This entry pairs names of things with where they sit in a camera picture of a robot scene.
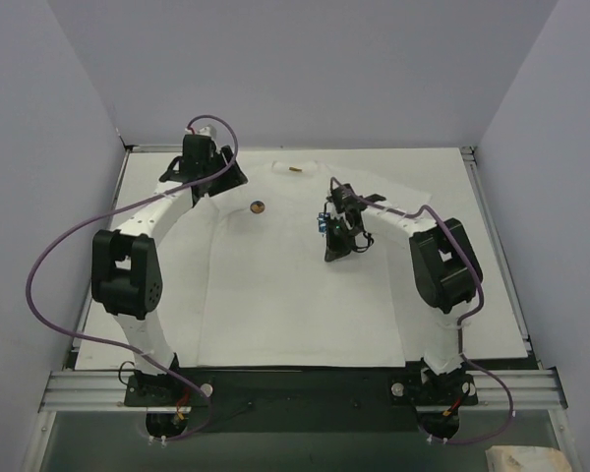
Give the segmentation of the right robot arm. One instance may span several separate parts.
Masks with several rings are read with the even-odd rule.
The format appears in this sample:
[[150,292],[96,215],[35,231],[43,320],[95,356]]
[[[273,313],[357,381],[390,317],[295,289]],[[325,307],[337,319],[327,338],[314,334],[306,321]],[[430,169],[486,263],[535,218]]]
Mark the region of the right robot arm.
[[438,323],[423,362],[436,376],[459,373],[464,324],[485,305],[483,272],[461,221],[443,220],[427,204],[410,211],[379,194],[358,195],[332,177],[318,222],[327,263],[367,252],[377,236],[408,250],[414,286]]

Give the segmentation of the white t-shirt with flower print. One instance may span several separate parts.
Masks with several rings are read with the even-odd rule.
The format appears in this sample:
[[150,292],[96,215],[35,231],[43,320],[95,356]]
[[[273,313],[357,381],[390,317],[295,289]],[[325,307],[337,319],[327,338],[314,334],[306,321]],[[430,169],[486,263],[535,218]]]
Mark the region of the white t-shirt with flower print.
[[[318,229],[332,177],[361,195],[416,210],[429,195],[375,174],[319,162],[250,167],[216,196],[198,360],[205,366],[401,367],[386,248],[326,263]],[[253,214],[253,201],[265,211]]]

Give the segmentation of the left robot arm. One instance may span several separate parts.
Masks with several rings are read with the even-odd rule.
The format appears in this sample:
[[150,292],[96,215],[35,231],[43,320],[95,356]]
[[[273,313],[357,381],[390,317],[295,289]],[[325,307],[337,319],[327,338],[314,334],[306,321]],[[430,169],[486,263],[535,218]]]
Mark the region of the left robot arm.
[[177,355],[168,344],[156,308],[163,294],[157,253],[173,225],[198,202],[248,183],[230,146],[218,147],[216,130],[206,125],[186,131],[182,152],[158,178],[157,199],[115,230],[99,230],[92,240],[91,296],[121,326],[135,355],[138,388],[160,404],[181,395]]

